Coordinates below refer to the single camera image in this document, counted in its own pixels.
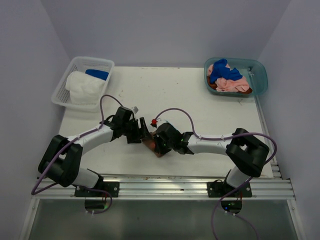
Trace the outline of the orange brown patterned towel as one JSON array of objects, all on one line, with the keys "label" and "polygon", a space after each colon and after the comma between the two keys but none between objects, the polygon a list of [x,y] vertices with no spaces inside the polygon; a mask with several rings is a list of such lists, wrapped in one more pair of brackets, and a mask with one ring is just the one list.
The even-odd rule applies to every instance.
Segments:
[{"label": "orange brown patterned towel", "polygon": [[144,132],[142,134],[141,142],[151,150],[158,158],[164,156],[166,153],[160,149],[156,142],[156,132]]}]

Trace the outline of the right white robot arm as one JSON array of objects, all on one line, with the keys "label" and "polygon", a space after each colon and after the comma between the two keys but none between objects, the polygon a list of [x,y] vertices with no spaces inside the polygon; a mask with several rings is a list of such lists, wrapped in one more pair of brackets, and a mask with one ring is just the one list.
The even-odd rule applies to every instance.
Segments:
[{"label": "right white robot arm", "polygon": [[196,137],[193,132],[179,132],[165,122],[152,136],[157,154],[171,150],[181,155],[215,154],[227,156],[234,163],[223,182],[211,183],[210,188],[219,196],[235,196],[249,178],[259,178],[267,161],[270,148],[243,128],[237,128],[231,138]]}]

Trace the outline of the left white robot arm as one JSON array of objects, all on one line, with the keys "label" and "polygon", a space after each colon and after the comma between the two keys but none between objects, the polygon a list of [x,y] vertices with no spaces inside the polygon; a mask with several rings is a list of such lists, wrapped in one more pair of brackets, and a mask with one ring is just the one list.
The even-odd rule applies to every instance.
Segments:
[{"label": "left white robot arm", "polygon": [[128,144],[139,144],[149,135],[144,117],[135,118],[133,110],[120,106],[116,113],[103,117],[94,128],[78,135],[56,135],[49,143],[39,165],[39,181],[49,178],[54,185],[74,186],[91,196],[109,196],[103,177],[90,169],[81,168],[82,157],[100,145],[122,136]]}]

